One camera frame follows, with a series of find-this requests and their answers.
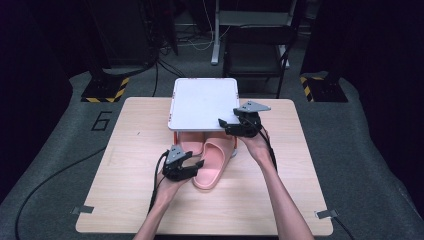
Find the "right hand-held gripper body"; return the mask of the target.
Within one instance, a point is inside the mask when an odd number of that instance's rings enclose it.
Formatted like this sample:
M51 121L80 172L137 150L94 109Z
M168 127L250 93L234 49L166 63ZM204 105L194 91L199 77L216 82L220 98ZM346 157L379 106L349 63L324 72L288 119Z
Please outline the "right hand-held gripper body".
M236 124L228 123L229 126L225 129L226 134L248 138L256 136L262 129L259 113L261 111L270 111L271 108L251 100L247 101L238 108L245 113L243 116L235 115L239 122Z

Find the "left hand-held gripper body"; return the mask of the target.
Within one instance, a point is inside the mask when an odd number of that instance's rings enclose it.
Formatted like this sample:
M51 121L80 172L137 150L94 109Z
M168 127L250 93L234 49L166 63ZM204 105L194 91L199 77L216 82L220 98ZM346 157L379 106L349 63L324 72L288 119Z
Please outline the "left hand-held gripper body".
M163 164L162 173L171 181L190 179L197 175L198 170L192 169L193 165L184 166L182 157L185 151L179 145L172 145Z

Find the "white shoe rack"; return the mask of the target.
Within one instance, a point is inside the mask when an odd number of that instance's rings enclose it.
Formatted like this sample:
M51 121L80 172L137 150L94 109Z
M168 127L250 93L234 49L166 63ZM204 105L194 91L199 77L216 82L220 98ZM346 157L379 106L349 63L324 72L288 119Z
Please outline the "white shoe rack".
M168 128L176 144L180 132L222 131L218 120L237 123L237 81L233 78L178 78L174 82Z

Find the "person's right hand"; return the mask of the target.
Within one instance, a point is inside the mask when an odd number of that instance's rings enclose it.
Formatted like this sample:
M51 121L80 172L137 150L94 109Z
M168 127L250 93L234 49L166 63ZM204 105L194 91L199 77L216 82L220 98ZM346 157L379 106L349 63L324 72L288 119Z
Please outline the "person's right hand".
M248 149L251 157L260 165L272 163L269 150L269 136L265 129L262 129L256 136L252 138L239 137Z

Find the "person's left hand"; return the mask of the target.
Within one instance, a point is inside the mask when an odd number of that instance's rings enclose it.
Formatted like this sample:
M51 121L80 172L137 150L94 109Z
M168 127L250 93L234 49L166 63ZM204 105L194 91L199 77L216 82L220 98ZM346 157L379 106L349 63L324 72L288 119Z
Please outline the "person's left hand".
M169 205L177 194L178 190L189 182L189 179L178 182L171 181L163 175L158 176L158 184L156 186L156 199L154 206Z

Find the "black folding chair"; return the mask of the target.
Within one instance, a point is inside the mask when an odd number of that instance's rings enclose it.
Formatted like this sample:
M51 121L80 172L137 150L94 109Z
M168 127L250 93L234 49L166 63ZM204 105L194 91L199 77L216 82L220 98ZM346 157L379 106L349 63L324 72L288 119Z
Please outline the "black folding chair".
M279 98L289 52L297 39L297 28L289 25L242 25L226 36L223 55L224 78L278 79Z

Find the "striped black stand base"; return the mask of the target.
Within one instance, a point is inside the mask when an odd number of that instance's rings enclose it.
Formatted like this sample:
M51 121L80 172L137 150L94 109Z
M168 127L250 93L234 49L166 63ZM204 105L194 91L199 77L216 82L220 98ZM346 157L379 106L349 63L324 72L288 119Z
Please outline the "striped black stand base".
M91 79L81 94L82 102L118 102L129 82L125 74L109 74L104 71L91 71Z
M309 102L348 101L338 82L332 83L322 77L301 76L300 81Z

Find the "grey tape piece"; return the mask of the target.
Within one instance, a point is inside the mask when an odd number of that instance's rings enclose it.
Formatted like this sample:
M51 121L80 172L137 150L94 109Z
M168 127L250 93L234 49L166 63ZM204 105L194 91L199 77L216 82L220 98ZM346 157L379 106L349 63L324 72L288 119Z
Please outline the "grey tape piece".
M94 210L93 206L86 206L86 205L75 206L71 210L71 214L73 214L73 215L80 215L81 213L91 214L93 212L93 210Z
M316 211L315 212L315 216L318 219L325 219L325 218L335 218L335 217L338 217L339 214L338 214L338 212L335 209L333 209L333 210Z

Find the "dark equipment cabinet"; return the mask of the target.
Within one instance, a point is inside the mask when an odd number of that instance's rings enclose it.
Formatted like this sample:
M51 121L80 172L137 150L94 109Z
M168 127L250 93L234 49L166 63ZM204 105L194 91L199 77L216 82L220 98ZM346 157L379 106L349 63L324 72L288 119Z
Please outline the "dark equipment cabinet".
M139 0L87 0L111 67L148 69L155 63Z

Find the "white desk frame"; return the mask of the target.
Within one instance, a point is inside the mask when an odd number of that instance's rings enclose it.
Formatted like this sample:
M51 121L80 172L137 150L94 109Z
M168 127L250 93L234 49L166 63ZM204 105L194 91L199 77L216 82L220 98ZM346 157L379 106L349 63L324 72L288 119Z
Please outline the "white desk frame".
M282 25L289 24L294 16L297 0L291 0L290 9L287 12L252 12L242 10L221 10L220 0L215 0L215 29L213 33L213 51L211 64L216 66L219 63L220 55L220 27L221 26L242 26L247 24L256 25Z

